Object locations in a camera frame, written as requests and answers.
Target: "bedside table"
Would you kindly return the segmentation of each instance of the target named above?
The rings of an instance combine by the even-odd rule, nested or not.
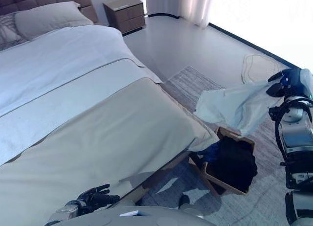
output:
[[[111,27],[122,34],[145,26],[143,3],[140,0],[110,0],[103,3]]]

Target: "bed frame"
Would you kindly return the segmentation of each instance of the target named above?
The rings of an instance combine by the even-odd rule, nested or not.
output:
[[[75,1],[81,5],[80,11],[94,23],[98,22],[97,14],[91,0],[0,0],[0,15],[32,9],[56,2]]]

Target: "window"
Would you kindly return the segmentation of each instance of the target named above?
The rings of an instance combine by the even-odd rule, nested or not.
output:
[[[210,22],[313,70],[312,0],[212,0]]]

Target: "gray area rug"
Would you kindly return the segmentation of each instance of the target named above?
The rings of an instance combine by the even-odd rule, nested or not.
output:
[[[221,88],[192,67],[183,69],[162,87],[191,112],[203,90]],[[279,165],[282,156],[274,139],[274,123],[267,118],[250,138],[256,142],[258,175],[247,196],[226,191],[220,198],[215,197],[185,160],[143,197],[142,204],[178,208],[184,193],[216,225],[288,225],[285,171]]]

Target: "white duvet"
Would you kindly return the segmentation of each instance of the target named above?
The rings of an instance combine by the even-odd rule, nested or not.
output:
[[[160,79],[116,29],[63,28],[0,52],[0,165],[130,83]]]
[[[63,28],[0,53],[0,116],[101,66],[144,65],[110,27]]]

